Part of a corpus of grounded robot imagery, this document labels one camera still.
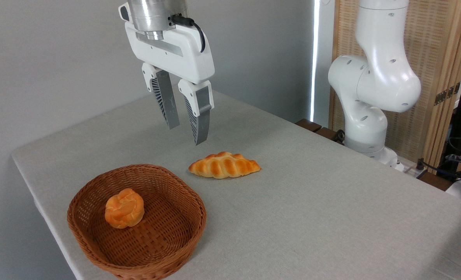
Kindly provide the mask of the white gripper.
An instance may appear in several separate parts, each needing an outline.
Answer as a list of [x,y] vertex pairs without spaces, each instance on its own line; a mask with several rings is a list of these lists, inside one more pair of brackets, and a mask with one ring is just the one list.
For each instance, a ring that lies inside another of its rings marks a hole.
[[178,87],[185,98],[195,145],[206,141],[210,110],[214,108],[211,83],[207,81],[215,73],[209,44],[200,52],[200,33],[191,27],[178,25],[165,30],[163,40],[150,40],[135,30],[133,24],[125,22],[124,25],[134,55],[145,62],[142,65],[145,83],[154,94],[169,129],[179,125],[171,73],[182,78]]

